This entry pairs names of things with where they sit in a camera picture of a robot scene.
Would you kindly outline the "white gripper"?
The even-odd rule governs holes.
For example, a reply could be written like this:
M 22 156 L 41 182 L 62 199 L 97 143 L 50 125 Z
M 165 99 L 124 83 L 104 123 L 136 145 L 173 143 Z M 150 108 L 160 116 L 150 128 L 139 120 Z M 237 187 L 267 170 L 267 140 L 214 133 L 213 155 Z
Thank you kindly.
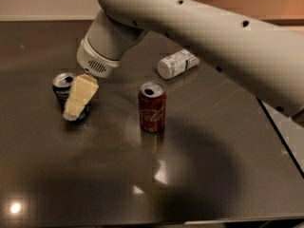
M 100 55 L 86 37 L 81 41 L 76 58 L 80 67 L 96 78 L 107 78 L 121 63 Z M 97 92 L 98 82 L 90 75 L 82 74 L 75 78 L 63 113 L 66 120 L 76 121 Z

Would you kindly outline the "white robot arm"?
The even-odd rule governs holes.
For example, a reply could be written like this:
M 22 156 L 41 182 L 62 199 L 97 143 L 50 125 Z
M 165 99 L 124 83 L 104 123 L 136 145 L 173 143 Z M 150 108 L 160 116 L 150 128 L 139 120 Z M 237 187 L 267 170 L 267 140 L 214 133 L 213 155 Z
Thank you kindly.
M 98 0 L 77 51 L 90 82 L 108 77 L 155 31 L 297 124 L 304 121 L 304 35 L 193 0 Z

